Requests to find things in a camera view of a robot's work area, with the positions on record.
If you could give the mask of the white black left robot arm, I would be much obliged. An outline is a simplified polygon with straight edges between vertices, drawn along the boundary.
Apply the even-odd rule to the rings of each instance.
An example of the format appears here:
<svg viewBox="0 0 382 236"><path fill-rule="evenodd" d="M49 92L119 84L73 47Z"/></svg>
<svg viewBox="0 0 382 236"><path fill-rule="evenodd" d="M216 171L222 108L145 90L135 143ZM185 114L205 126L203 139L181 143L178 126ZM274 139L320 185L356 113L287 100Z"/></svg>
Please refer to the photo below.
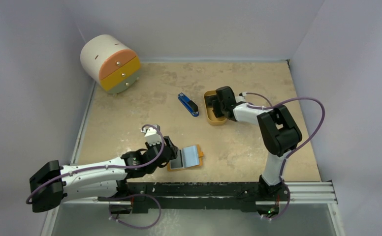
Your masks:
<svg viewBox="0 0 382 236"><path fill-rule="evenodd" d="M146 144L146 148L93 164L70 166L49 161L30 178L31 193L26 203L39 213L81 198L123 201L129 195L128 179L150 175L180 157L181 151L171 139L163 139L163 143Z"/></svg>

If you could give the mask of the black VIP credit card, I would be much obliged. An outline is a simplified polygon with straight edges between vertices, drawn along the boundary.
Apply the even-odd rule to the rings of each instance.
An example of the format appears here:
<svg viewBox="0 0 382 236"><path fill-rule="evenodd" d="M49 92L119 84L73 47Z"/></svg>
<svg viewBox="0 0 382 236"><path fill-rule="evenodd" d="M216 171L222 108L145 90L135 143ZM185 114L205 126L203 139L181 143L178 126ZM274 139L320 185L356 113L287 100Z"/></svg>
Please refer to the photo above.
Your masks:
<svg viewBox="0 0 382 236"><path fill-rule="evenodd" d="M181 157L177 157L176 159L173 159L170 161L170 168L172 170L181 169L183 168L183 161Z"/></svg>

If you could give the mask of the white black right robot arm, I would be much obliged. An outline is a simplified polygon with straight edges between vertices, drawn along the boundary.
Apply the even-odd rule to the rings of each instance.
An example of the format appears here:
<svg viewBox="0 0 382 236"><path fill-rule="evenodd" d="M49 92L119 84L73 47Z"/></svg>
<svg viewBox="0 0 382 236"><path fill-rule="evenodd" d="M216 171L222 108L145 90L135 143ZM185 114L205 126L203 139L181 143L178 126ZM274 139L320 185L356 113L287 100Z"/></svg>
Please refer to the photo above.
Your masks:
<svg viewBox="0 0 382 236"><path fill-rule="evenodd" d="M255 106L246 101L243 93L235 96L229 86L215 90L205 104L216 118L257 124L268 151L266 166L259 178L259 195L270 200L282 187L285 159L302 141L302 133L285 105Z"/></svg>

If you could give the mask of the orange leather card holder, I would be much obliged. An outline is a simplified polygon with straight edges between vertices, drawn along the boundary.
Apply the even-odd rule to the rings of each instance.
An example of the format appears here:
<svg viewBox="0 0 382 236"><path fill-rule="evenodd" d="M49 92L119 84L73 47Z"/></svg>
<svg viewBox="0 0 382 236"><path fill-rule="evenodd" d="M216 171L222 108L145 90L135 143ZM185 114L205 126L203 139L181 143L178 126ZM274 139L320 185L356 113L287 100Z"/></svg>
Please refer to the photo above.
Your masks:
<svg viewBox="0 0 382 236"><path fill-rule="evenodd" d="M193 145L182 148L178 151L177 157L181 157L183 161L183 168L172 170L170 168L170 162L167 164L167 170L169 172L183 171L187 169L199 168L203 166L204 153L201 150L200 145Z"/></svg>

